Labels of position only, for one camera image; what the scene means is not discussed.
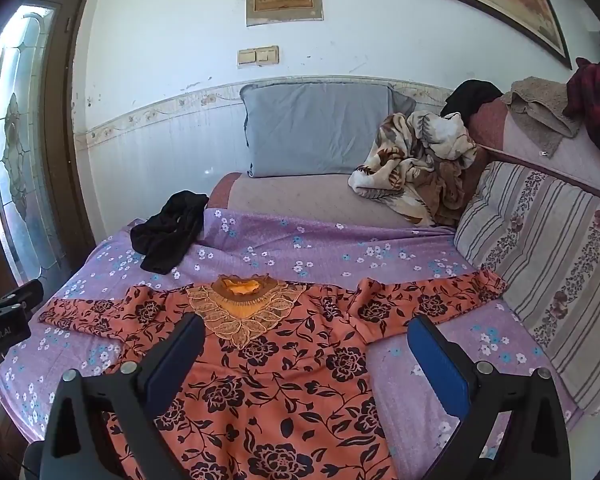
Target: purple sheet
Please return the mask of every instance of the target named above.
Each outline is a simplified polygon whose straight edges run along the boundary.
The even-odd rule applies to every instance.
[[[333,283],[355,288],[370,277],[384,283],[453,276],[473,269],[453,246],[448,228],[378,229],[208,209],[200,240],[166,276],[140,269],[142,256],[131,248],[129,224],[103,241],[84,267],[56,297],[122,298],[129,286],[170,289],[208,283],[218,274],[264,274],[283,280]],[[0,401],[25,437],[43,438],[54,391],[62,373],[77,368],[84,376],[102,373],[120,352],[110,340],[64,332],[30,322],[31,338],[14,346],[0,365]],[[548,359],[504,302],[441,325],[474,360],[498,370],[528,374]],[[378,342],[368,352],[369,371],[384,430],[401,479],[419,479],[456,426],[416,366],[406,337]],[[566,417],[580,412],[558,380]],[[504,422],[485,454],[493,455]]]

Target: floral striped cushion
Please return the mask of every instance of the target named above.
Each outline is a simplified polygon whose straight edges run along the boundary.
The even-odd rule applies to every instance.
[[[509,283],[504,299],[588,413],[600,411],[600,199],[524,166],[482,174],[455,239],[474,267]]]

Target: gray pillow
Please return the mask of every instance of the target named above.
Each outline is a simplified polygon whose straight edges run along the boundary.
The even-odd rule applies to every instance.
[[[410,115],[414,99],[365,83],[290,83],[240,91],[250,176],[351,173],[363,164],[390,114]]]

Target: plaid fabric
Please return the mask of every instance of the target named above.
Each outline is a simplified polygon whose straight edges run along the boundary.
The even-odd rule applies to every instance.
[[[584,116],[589,137],[600,150],[600,63],[583,57],[576,60],[578,71],[567,83],[567,117]]]

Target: orange shirt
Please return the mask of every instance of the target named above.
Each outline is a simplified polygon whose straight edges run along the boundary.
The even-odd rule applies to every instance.
[[[366,346],[405,332],[415,314],[440,323],[494,300],[504,286],[489,270],[397,285],[363,280],[356,291],[220,276],[172,291],[133,286],[117,302],[52,300],[40,321],[122,341],[121,364],[139,361],[184,313],[203,317],[203,353],[155,419],[193,479],[381,480],[396,473]],[[108,427],[137,478],[115,415]]]

